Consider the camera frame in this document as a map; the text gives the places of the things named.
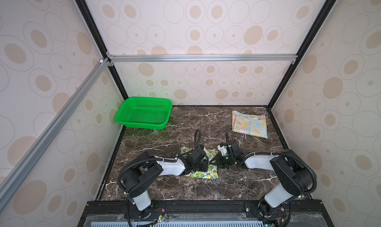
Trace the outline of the lemon print skirt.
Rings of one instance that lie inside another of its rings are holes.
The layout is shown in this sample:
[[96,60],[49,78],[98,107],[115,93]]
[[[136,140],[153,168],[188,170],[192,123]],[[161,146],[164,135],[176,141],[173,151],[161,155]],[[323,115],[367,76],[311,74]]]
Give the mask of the lemon print skirt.
[[[187,147],[182,147],[181,148],[181,153],[178,155],[178,158],[183,161],[183,158],[186,157],[193,149],[187,148]],[[209,150],[204,148],[208,158],[209,162],[215,158],[217,151],[216,150]],[[217,174],[217,166],[208,163],[208,170],[206,172],[202,171],[195,171],[191,173],[183,173],[182,175],[188,176],[188,177],[194,177],[194,178],[202,178],[202,179],[217,179],[218,174]]]

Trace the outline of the pastel floral skirt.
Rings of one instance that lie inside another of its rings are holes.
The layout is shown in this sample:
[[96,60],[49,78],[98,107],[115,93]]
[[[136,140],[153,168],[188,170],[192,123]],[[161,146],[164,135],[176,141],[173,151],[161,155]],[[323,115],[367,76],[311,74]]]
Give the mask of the pastel floral skirt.
[[232,131],[267,139],[266,116],[243,114],[238,111],[232,111]]

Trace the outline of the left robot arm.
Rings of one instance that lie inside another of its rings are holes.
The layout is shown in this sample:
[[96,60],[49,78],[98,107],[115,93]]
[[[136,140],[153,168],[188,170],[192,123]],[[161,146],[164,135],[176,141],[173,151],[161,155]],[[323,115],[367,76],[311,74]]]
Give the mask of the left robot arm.
[[143,212],[151,206],[148,188],[160,176],[184,176],[195,171],[207,171],[209,158],[199,145],[191,151],[174,158],[163,158],[146,151],[126,166],[117,177],[118,186],[127,199]]

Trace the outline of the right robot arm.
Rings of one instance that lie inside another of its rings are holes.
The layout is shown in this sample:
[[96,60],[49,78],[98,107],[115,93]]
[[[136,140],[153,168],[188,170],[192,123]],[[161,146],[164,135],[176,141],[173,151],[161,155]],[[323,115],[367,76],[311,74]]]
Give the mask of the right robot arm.
[[235,166],[244,169],[264,169],[276,174],[279,184],[265,194],[259,202],[258,211],[265,217],[282,203],[303,194],[313,193],[317,188],[317,175],[296,153],[290,149],[283,152],[252,152],[244,155],[236,140],[217,146],[217,155],[209,162],[220,168]]

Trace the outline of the green plastic basket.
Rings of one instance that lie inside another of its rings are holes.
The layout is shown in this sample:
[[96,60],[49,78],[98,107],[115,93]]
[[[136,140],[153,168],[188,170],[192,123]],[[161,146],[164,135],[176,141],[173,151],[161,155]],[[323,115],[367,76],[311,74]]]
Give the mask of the green plastic basket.
[[132,97],[123,102],[115,120],[129,128],[163,130],[173,104],[168,99]]

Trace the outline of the horizontal aluminium back rail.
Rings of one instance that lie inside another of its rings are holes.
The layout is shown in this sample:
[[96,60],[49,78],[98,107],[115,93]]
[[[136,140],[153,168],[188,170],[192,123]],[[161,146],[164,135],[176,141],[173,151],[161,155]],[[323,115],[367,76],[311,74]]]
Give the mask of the horizontal aluminium back rail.
[[111,55],[111,62],[295,61],[296,54]]

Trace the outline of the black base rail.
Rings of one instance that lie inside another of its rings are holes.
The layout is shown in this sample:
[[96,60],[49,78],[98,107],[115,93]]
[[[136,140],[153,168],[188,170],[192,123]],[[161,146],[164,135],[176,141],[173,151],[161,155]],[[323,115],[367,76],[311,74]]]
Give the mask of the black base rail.
[[140,212],[127,201],[90,201],[80,227],[332,227],[320,200],[281,204],[269,217],[258,201],[153,201]]

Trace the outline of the black right corner post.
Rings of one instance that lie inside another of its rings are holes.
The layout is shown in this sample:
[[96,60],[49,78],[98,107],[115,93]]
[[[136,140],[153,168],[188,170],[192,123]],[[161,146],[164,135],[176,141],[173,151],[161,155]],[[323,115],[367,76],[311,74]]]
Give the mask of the black right corner post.
[[271,112],[274,108],[276,102],[278,101],[279,97],[281,96],[283,90],[285,89],[286,85],[288,84],[289,80],[291,79],[293,73],[295,72],[296,68],[298,67],[299,63],[301,62],[302,58],[306,54],[308,48],[312,44],[313,40],[315,39],[317,33],[323,26],[324,22],[328,18],[328,15],[330,14],[331,10],[333,9],[334,5],[336,4],[337,0],[326,0],[325,3],[322,5],[322,8],[318,11],[317,17],[314,20],[310,30],[308,31],[305,39],[303,40],[299,50],[297,51],[296,60],[291,63],[289,68],[287,69],[284,77],[282,78],[278,88],[276,89],[274,95],[272,96],[269,104],[267,105],[268,111]]

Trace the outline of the black corner post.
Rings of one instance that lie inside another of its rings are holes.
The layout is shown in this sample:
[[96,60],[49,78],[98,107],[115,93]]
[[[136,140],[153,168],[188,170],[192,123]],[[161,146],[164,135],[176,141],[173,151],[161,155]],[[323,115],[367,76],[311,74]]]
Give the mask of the black corner post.
[[[98,26],[96,25],[94,19],[93,19],[93,16],[90,12],[90,9],[87,5],[87,3],[85,2],[85,0],[74,0],[76,5],[78,6],[83,18],[84,18],[84,21],[92,35],[92,38],[94,39],[95,43],[96,43],[96,46],[98,48],[98,50],[100,51],[101,55],[102,55],[102,58],[110,58],[109,55],[108,55],[108,49],[103,41],[103,38],[100,34],[100,31],[98,29]],[[121,93],[122,95],[122,98],[124,100],[128,99],[128,94],[126,92],[126,89],[122,83],[122,80],[121,80],[121,77],[119,76],[119,73],[115,67],[115,65],[110,62],[110,65],[108,66],[108,69],[114,79],[114,82],[116,83],[117,85],[117,88],[119,89],[119,92]]]
[[272,96],[269,104],[267,105],[268,111],[271,112],[274,108],[276,102],[278,101],[279,97],[281,96],[283,90],[285,89],[286,85],[288,84],[289,80],[291,79],[293,73],[295,72],[296,68],[298,67],[299,63],[301,62],[302,58],[306,54],[308,48],[312,44],[313,40],[315,39],[317,33],[323,26],[324,22],[328,18],[328,15],[330,14],[331,10],[333,9],[334,5],[336,4],[337,0],[326,0],[325,3],[322,5],[322,8],[318,11],[317,17],[314,20],[310,30],[308,31],[305,39],[303,40],[299,50],[297,51],[296,60],[291,63],[289,68],[287,69],[284,77],[282,78],[278,88],[276,89],[274,95]]

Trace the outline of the diagonal aluminium left rail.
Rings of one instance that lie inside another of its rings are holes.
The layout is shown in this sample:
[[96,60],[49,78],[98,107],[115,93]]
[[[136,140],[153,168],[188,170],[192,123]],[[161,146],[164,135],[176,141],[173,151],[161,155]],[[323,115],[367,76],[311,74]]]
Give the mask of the diagonal aluminium left rail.
[[103,70],[107,68],[109,61],[109,58],[103,58],[102,62],[99,62],[97,66],[90,72],[85,81],[74,92],[74,94],[62,107],[60,112],[35,141],[31,149],[23,156],[17,166],[10,173],[9,177],[7,177],[5,182],[1,185],[1,212],[5,209],[10,200],[17,193],[18,189],[21,187],[25,179],[28,177],[43,154],[49,148],[52,141],[56,138],[62,127],[74,113],[79,103],[89,92]]

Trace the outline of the black left corner post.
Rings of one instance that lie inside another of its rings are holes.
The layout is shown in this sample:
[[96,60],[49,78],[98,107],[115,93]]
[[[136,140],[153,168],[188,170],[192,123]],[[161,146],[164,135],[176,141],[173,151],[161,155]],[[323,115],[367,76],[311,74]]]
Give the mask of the black left corner post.
[[[95,43],[96,43],[96,46],[98,48],[98,50],[100,51],[101,55],[102,55],[102,58],[110,58],[109,55],[108,55],[108,49],[103,41],[103,38],[100,34],[100,31],[98,29],[98,26],[96,25],[94,19],[93,19],[93,16],[90,12],[90,9],[87,5],[87,3],[85,2],[85,0],[74,0],[76,5],[78,6],[83,18],[84,18],[84,21],[92,35],[92,38],[94,39]],[[121,77],[119,76],[119,73],[115,67],[115,65],[110,62],[110,65],[108,66],[108,69],[114,79],[114,82],[116,83],[117,85],[117,88],[119,89],[119,92],[121,93],[122,95],[122,98],[124,100],[128,99],[128,94],[126,92],[126,89],[122,83],[122,80],[121,80]]]

